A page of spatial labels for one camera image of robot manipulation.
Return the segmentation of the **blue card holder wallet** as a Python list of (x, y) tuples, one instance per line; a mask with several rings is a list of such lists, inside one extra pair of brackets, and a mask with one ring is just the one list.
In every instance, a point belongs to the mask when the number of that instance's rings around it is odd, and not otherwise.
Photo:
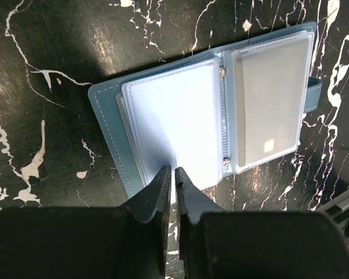
[(310, 75), (316, 28), (315, 22), (297, 24), (91, 86), (88, 97), (127, 196), (166, 165), (182, 167), (199, 189), (244, 172), (236, 172), (234, 93), (234, 61), (244, 48), (310, 36), (302, 118), (315, 110), (322, 89)]

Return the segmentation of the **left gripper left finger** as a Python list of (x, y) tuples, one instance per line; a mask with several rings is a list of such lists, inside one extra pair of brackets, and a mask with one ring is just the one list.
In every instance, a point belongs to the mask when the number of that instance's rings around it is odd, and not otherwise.
[(120, 208), (128, 210), (140, 223), (161, 222), (170, 205), (171, 180), (171, 165), (161, 167), (152, 181)]

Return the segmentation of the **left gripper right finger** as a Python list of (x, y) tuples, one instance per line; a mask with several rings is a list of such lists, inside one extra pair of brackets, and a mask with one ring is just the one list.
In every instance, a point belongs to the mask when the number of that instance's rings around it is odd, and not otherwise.
[(205, 213), (225, 211), (193, 184), (182, 167), (175, 170), (174, 177), (180, 224), (196, 225)]

